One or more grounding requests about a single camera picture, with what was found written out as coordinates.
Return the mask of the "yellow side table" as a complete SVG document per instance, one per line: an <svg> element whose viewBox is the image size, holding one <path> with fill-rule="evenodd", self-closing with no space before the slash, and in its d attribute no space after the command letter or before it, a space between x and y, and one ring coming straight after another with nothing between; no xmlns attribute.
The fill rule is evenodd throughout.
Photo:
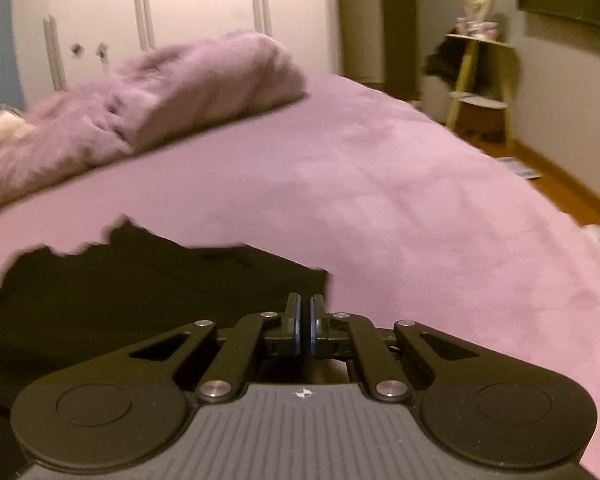
<svg viewBox="0 0 600 480"><path fill-rule="evenodd" d="M509 65L516 49L507 42L484 37L446 34L445 38L463 41L465 45L460 72L451 92L446 128L456 131L463 105L499 110L503 116L506 146L513 148L516 140L512 112L514 85Z"/></svg>

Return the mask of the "purple bed cover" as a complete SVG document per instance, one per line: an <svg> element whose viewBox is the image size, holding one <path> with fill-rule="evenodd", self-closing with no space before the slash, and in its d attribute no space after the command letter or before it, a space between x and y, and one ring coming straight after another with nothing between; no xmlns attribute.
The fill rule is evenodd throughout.
<svg viewBox="0 0 600 480"><path fill-rule="evenodd" d="M129 217L187 246L245 243L322 268L328 305L412 318L576 380L597 406L600 245L532 185L408 104L338 76L0 211L20 252L76 252Z"/></svg>

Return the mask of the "white wardrobe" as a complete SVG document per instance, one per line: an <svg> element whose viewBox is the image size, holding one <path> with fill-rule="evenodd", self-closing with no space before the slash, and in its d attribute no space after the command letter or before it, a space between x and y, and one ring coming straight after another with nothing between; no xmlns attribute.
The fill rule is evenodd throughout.
<svg viewBox="0 0 600 480"><path fill-rule="evenodd" d="M27 105L143 52L239 29L274 38L310 73L340 73L336 0L12 0Z"/></svg>

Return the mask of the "black garment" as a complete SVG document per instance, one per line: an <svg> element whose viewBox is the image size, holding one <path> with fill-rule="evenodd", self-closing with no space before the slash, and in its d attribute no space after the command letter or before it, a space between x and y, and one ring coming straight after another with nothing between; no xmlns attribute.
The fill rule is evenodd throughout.
<svg viewBox="0 0 600 480"><path fill-rule="evenodd" d="M10 408L35 379L208 318L323 295L329 274L248 245L188 248L123 221L77 255L24 252L0 284L0 479L26 462Z"/></svg>

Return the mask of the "black cloth on table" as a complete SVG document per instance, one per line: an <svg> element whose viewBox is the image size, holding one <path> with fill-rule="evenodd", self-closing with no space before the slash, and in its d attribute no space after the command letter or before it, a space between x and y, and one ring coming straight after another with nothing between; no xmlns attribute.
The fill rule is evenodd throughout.
<svg viewBox="0 0 600 480"><path fill-rule="evenodd" d="M454 89L460 76L465 49L466 41L464 39L446 37L436 47L434 53L427 56L424 74L438 77L450 89Z"/></svg>

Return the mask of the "crumpled purple blanket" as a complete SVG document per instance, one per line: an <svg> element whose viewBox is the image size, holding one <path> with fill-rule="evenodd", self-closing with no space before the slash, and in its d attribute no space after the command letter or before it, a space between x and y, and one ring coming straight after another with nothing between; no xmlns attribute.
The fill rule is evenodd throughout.
<svg viewBox="0 0 600 480"><path fill-rule="evenodd" d="M187 131L296 102L304 90L302 68L260 32L150 50L24 114L0 141L0 209Z"/></svg>

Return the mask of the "papers on floor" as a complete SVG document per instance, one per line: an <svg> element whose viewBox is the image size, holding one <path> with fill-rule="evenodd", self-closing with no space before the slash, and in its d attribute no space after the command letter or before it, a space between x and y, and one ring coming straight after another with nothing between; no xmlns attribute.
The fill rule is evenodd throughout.
<svg viewBox="0 0 600 480"><path fill-rule="evenodd" d="M517 177L521 177L524 180L538 180L542 178L542 174L539 171L526 165L524 162L516 157L498 157L496 159L500 162L507 170L516 174Z"/></svg>

